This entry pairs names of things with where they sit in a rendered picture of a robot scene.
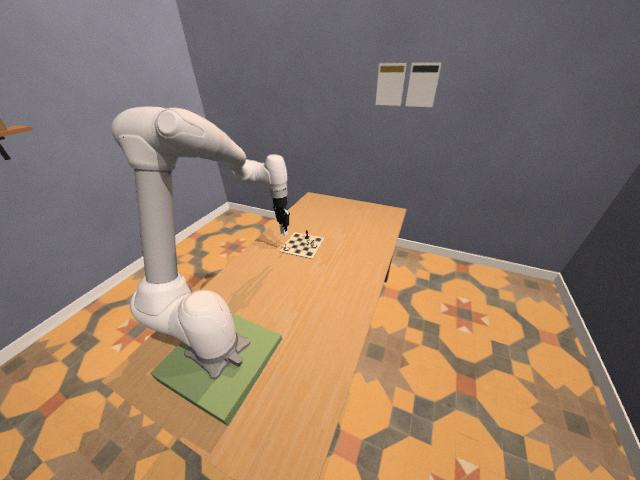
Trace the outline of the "black and white chessboard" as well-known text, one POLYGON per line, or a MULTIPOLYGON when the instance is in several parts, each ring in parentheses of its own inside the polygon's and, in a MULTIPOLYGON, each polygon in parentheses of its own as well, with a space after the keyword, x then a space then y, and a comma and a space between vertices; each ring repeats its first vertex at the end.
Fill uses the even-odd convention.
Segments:
POLYGON ((305 238, 306 234, 294 232, 292 236, 289 238, 289 240, 287 241, 287 248, 289 249, 285 250, 285 245, 284 245, 279 252, 313 259, 325 238, 312 236, 312 235, 308 235, 308 236, 309 238, 311 237, 311 241, 312 241, 310 243, 310 246, 308 246, 309 239, 305 238), (315 239, 316 247, 312 247, 313 238, 315 239))

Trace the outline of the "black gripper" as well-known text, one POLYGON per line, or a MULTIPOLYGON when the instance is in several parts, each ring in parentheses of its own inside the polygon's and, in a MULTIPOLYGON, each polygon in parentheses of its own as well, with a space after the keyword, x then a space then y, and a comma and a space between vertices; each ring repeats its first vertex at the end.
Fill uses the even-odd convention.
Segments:
POLYGON ((273 198, 273 204, 274 204, 273 208, 275 211, 276 219, 280 225, 280 232, 281 234, 284 233, 284 236, 287 236, 288 235, 287 226, 289 226, 289 215, 290 215, 290 212, 287 212, 287 209, 286 209, 287 196, 281 199, 273 198), (284 221, 285 221, 285 224, 284 224, 284 221))

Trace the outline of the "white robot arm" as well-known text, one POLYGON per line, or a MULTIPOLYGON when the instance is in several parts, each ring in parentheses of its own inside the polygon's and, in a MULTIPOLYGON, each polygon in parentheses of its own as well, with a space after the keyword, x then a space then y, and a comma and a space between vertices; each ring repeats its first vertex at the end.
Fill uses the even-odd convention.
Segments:
MULTIPOLYGON (((143 326, 189 346, 185 356, 217 379, 230 363, 243 364, 238 354, 250 340, 235 332, 221 296, 209 290, 191 293, 178 273, 171 171, 178 157, 228 162, 235 171, 246 155, 213 123, 179 108, 128 109, 114 119, 112 134, 135 171, 145 268, 130 311, 143 326)), ((269 185, 272 198, 286 197, 283 158, 269 155, 265 164, 247 160, 239 174, 232 175, 240 182, 269 185)))

